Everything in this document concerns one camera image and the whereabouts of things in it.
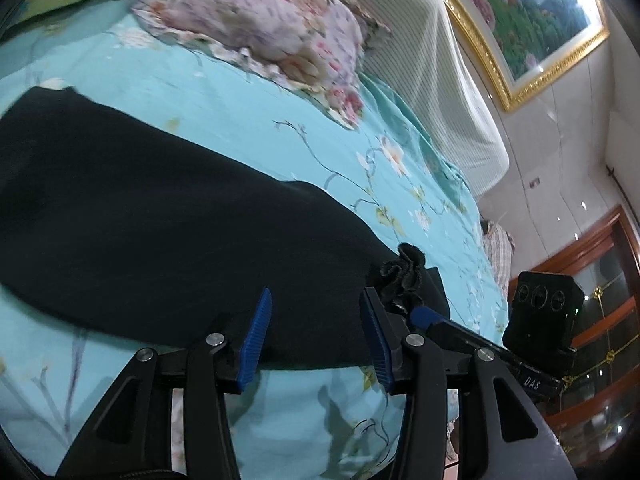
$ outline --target light blue floral bed sheet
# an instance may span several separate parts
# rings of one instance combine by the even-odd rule
[[[420,247],[427,266],[440,269],[452,319],[500,343],[506,303],[481,248],[476,204],[390,88],[361,75],[364,116],[349,131],[274,83],[152,38],[131,3],[95,0],[0,45],[0,112],[31,86],[74,86],[275,178],[316,184],[393,250],[402,241]],[[0,320],[0,424],[28,460],[53,474],[144,345],[44,316],[1,286]],[[455,400],[450,392],[450,419]],[[393,457],[403,408],[370,368],[262,370],[245,394],[228,399],[242,478],[368,478]],[[178,469],[181,438],[174,434]]]

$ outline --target metal screw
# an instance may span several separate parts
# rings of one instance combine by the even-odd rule
[[[206,341],[209,346],[220,346],[225,342],[225,337],[218,332],[214,332],[213,334],[209,334],[204,341]]]
[[[406,343],[411,346],[424,345],[424,338],[420,334],[409,334],[406,339]]]
[[[147,362],[154,356],[154,351],[151,348],[141,348],[136,352],[136,359],[140,362]]]
[[[484,361],[485,363],[491,362],[495,359],[495,354],[488,348],[479,349],[477,354],[480,360]]]

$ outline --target blue gripper pad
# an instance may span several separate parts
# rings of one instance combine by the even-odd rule
[[[360,320],[364,337],[371,352],[376,379],[389,393],[396,382],[391,366],[391,350],[383,335],[373,305],[364,290],[360,294]]]
[[[428,330],[432,324],[446,322],[449,319],[438,314],[435,310],[431,310],[428,306],[417,306],[409,314],[409,320],[413,326]]]
[[[260,352],[267,328],[271,321],[271,291],[265,287],[260,295],[258,306],[255,308],[254,318],[247,331],[239,353],[238,378],[236,384],[242,392],[246,386],[254,380],[255,370],[258,367]]]

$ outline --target painting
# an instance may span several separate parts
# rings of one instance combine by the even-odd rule
[[[609,35],[600,0],[445,0],[502,107],[532,98]]]

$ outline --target black cloth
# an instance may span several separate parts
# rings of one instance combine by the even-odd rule
[[[73,89],[31,89],[0,120],[0,283],[79,326],[187,347],[233,331],[268,286],[264,364],[365,365],[367,283],[389,301],[433,296],[449,315],[437,269],[406,247],[395,254],[312,184],[275,180]]]

